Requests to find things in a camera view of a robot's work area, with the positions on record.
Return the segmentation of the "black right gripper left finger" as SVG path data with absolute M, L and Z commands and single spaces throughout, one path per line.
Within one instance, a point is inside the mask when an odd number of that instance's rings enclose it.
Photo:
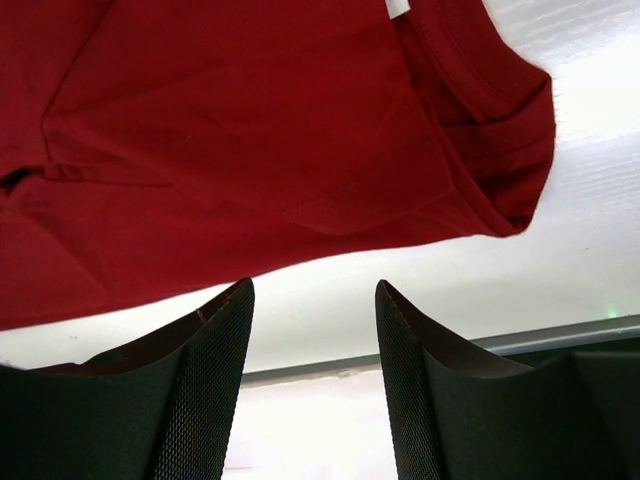
M 5 479 L 218 479 L 252 327 L 244 279 L 82 364 L 1 370 Z

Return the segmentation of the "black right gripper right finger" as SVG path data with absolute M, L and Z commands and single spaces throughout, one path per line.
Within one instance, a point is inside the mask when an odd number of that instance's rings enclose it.
M 402 479 L 635 479 L 639 356 L 573 352 L 539 366 L 496 355 L 390 283 L 376 326 Z

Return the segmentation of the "dark red t shirt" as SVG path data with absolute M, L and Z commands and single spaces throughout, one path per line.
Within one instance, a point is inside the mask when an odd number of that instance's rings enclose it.
M 554 139 L 480 1 L 5 1 L 1 326 L 519 234 Z

